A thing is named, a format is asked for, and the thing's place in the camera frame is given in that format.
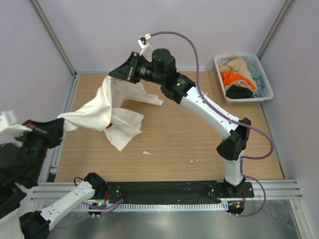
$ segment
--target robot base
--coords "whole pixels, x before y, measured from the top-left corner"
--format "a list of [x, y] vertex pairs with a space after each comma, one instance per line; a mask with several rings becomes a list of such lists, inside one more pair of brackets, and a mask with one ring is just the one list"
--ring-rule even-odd
[[245, 182], [245, 178], [237, 186], [229, 184], [227, 181], [210, 181], [209, 196], [212, 199], [218, 198], [242, 198], [243, 192], [246, 198], [255, 197], [253, 186], [250, 182]]

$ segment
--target blue cloth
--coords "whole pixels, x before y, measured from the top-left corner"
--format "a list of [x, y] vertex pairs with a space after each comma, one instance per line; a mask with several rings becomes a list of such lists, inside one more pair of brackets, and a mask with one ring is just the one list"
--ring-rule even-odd
[[257, 92], [253, 92], [253, 97], [261, 97], [263, 88], [265, 87], [264, 77], [251, 64], [247, 63], [247, 68], [251, 74], [251, 77], [256, 81], [257, 84]]

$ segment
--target black cloth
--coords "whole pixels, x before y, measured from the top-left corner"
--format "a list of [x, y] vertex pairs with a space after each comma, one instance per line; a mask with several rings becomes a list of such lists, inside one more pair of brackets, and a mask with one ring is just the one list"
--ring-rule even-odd
[[247, 99], [252, 98], [253, 92], [245, 87], [232, 85], [226, 92], [226, 96], [231, 99]]

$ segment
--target beige cloth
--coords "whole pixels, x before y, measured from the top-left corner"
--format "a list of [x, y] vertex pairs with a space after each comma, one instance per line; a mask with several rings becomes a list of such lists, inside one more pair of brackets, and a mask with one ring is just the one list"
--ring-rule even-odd
[[241, 58], [240, 56], [232, 55], [232, 56], [227, 58], [225, 63], [219, 62], [218, 67], [219, 67], [219, 71], [221, 73], [232, 70], [235, 72], [235, 74], [242, 76], [242, 77], [245, 77], [256, 87], [256, 89], [253, 90], [251, 87], [247, 87], [248, 86], [247, 83], [245, 84], [247, 86], [244, 86], [244, 87], [250, 89], [251, 91], [255, 91], [255, 92], [257, 91], [256, 81], [252, 78], [250, 71], [247, 68], [246, 61], [243, 58]]

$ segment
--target orange cloth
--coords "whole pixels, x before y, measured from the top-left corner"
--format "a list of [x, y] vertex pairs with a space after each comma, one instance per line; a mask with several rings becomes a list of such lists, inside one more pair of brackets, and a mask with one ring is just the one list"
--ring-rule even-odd
[[254, 84], [245, 77], [235, 74], [233, 71], [226, 71], [221, 73], [225, 90], [227, 91], [232, 85], [248, 88], [251, 91], [256, 91]]

